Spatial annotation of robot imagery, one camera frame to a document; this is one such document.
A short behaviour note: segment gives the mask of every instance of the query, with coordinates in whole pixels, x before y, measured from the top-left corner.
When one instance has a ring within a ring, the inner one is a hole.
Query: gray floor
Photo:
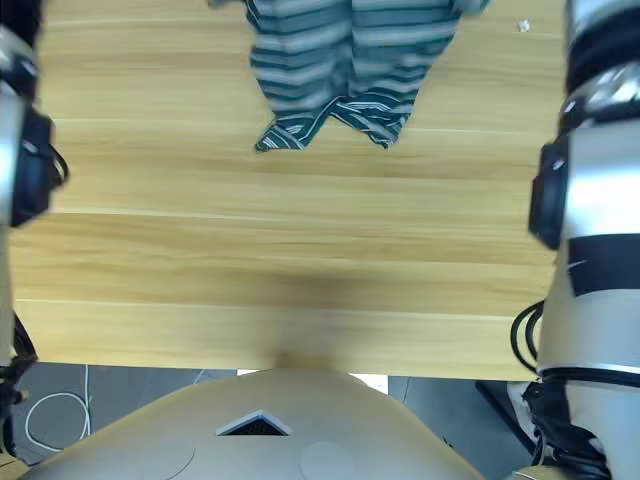
[[[190,385],[199,370],[126,367],[90,368],[90,405],[93,431],[175,390]],[[235,375],[230,370],[207,370],[200,382]],[[31,444],[24,433],[29,408],[54,392],[83,396],[83,365],[38,364],[23,377],[20,387],[29,399],[14,412],[16,446],[29,464],[54,455]],[[431,430],[451,445],[480,473],[502,480],[531,457],[495,412],[466,380],[391,377],[389,393],[418,416]],[[84,413],[69,398],[52,398],[31,417],[31,432],[46,444],[65,447],[77,441]]]

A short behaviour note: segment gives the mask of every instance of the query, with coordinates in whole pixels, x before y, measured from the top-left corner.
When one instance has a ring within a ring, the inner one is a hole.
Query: green striped shirt
[[[274,120],[256,150],[303,149],[333,116],[388,148],[460,15],[489,0],[246,0]]]

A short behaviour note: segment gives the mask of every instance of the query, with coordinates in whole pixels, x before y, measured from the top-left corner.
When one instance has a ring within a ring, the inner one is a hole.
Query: white cable
[[[34,445],[39,446],[40,448],[44,448],[45,450],[49,450],[50,452],[57,453],[57,452],[61,452],[62,449],[52,447],[51,445],[47,445],[46,443],[36,440],[35,438],[33,438],[33,435],[31,435],[31,430],[29,429],[29,422],[31,421],[31,414],[33,413],[33,411],[36,408],[38,408],[38,406],[45,400],[48,400],[50,398],[55,398],[55,397],[73,398],[75,401],[77,401],[80,404],[80,406],[84,410],[84,426],[82,427],[82,433],[80,434],[80,438],[78,439],[78,441],[82,440],[86,436],[91,435],[91,411],[89,410],[89,365],[84,366],[84,400],[80,398],[80,395],[76,395],[75,393],[70,393],[70,392],[52,393],[50,395],[47,395],[46,397],[42,397],[40,400],[34,403],[33,406],[29,409],[29,412],[27,412],[27,418],[24,422],[24,433],[27,439]]]
[[[191,385],[195,385],[196,383],[198,383],[198,380],[200,380],[200,377],[202,377],[202,375],[206,371],[207,371],[206,368],[203,368],[202,370],[200,370],[200,373],[198,373],[198,376],[196,377],[196,379],[193,381],[193,383]]]

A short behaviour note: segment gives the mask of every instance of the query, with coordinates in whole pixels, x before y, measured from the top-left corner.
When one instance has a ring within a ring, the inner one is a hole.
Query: small white object
[[[518,22],[518,31],[520,33],[526,33],[529,30],[531,30],[531,23],[529,22],[529,20],[521,20]]]

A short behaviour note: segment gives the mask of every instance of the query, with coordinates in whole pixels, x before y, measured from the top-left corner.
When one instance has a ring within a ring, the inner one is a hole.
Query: wood grain
[[[12,258],[42,359],[528,378],[508,331],[551,272],[526,216],[559,10],[465,20],[388,151],[328,122],[260,155],[241,5],[51,0],[42,105],[73,178]]]

